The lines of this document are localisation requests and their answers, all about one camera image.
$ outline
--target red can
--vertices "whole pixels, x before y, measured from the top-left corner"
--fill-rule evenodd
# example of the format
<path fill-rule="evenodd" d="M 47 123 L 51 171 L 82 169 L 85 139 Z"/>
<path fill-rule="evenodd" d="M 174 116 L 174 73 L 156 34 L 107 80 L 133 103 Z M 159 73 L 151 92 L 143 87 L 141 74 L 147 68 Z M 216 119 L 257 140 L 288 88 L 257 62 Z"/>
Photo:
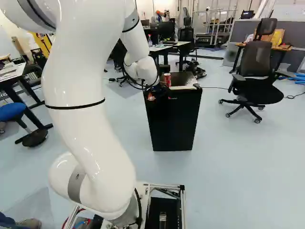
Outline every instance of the red can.
<path fill-rule="evenodd" d="M 172 86 L 172 75 L 170 73 L 164 73 L 164 81 L 168 87 Z"/>

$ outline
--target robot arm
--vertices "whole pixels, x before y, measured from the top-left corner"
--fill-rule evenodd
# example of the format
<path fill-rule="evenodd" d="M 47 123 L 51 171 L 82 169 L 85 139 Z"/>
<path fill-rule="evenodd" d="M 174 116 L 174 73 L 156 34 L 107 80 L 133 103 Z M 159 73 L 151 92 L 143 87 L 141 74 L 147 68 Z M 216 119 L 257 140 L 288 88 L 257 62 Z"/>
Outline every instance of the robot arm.
<path fill-rule="evenodd" d="M 61 196 L 117 226 L 134 221 L 135 169 L 106 118 L 102 74 L 121 37 L 126 71 L 147 84 L 157 70 L 132 0 L 1 0 L 21 28 L 56 41 L 42 87 L 54 127 L 68 151 L 52 164 L 49 181 Z"/>
<path fill-rule="evenodd" d="M 125 23 L 121 41 L 127 49 L 124 68 L 130 77 L 144 79 L 145 83 L 158 84 L 157 69 L 149 55 L 146 36 L 133 0 L 126 0 Z"/>

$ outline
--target black box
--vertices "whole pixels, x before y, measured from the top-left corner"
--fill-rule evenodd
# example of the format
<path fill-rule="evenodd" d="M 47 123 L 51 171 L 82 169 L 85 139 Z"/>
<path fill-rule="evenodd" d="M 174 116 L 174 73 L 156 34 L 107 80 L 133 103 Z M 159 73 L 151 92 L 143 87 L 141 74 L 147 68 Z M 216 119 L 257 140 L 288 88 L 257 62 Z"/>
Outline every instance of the black box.
<path fill-rule="evenodd" d="M 202 89 L 192 86 L 196 80 L 191 72 L 171 74 L 172 87 L 155 92 L 154 101 L 147 99 L 149 92 L 144 93 L 154 151 L 184 151 L 193 148 Z"/>

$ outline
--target table leg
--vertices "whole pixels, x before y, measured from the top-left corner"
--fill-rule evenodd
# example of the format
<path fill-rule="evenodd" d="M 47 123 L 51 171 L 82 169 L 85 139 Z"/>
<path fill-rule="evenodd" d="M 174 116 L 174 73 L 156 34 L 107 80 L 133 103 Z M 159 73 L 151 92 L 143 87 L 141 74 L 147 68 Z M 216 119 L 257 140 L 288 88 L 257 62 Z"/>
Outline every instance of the table leg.
<path fill-rule="evenodd" d="M 283 61 L 283 59 L 284 59 L 284 57 L 285 57 L 285 54 L 286 54 L 286 52 L 284 52 L 284 51 L 280 51 L 280 53 L 281 53 L 280 59 L 279 59 L 277 65 L 276 65 L 274 71 L 277 71 L 277 70 L 278 70 L 278 68 L 280 67 L 280 65 L 281 65 L 281 63 L 282 63 L 282 61 Z"/>
<path fill-rule="evenodd" d="M 21 77 L 19 79 L 20 83 L 22 84 L 22 86 L 25 88 L 25 90 L 30 94 L 30 96 L 35 100 L 36 104 L 29 106 L 30 109 L 33 109 L 35 107 L 38 107 L 40 105 L 44 105 L 44 101 L 41 101 L 37 95 L 35 94 L 35 92 L 33 91 L 33 89 L 31 88 L 31 86 L 29 85 L 29 83 L 23 78 Z"/>
<path fill-rule="evenodd" d="M 234 73 L 235 72 L 241 51 L 242 51 L 242 47 L 238 47 L 238 51 L 237 51 L 237 54 L 236 54 L 234 65 L 233 65 L 233 69 L 231 71 L 229 71 L 229 73 Z"/>
<path fill-rule="evenodd" d="M 168 52 L 164 54 L 164 65 L 168 65 Z"/>
<path fill-rule="evenodd" d="M 3 90 L 6 92 L 8 97 L 10 97 L 11 100 L 14 101 L 15 103 L 24 103 L 23 100 L 17 95 L 17 93 L 11 87 L 11 85 L 5 86 Z M 50 129 L 53 127 L 53 124 L 48 124 L 44 126 L 28 107 L 26 107 L 24 114 L 40 129 L 43 128 Z"/>
<path fill-rule="evenodd" d="M 180 53 L 179 55 L 179 71 L 182 72 L 183 70 L 183 54 Z"/>

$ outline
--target computer monitor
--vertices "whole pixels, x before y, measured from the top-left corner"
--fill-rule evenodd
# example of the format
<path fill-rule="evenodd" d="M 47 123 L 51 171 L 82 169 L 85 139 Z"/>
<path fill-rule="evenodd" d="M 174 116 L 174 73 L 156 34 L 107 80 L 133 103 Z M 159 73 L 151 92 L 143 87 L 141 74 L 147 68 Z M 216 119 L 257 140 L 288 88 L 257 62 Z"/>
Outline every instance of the computer monitor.
<path fill-rule="evenodd" d="M 254 16 L 254 10 L 247 10 L 242 12 L 240 19 L 251 19 Z"/>
<path fill-rule="evenodd" d="M 158 34 L 159 34 L 159 39 L 164 40 L 164 39 L 169 39 L 171 41 L 175 40 L 175 24 L 172 23 L 171 21 L 164 21 L 158 23 Z"/>
<path fill-rule="evenodd" d="M 147 20 L 141 20 L 142 26 L 149 26 L 149 19 Z"/>

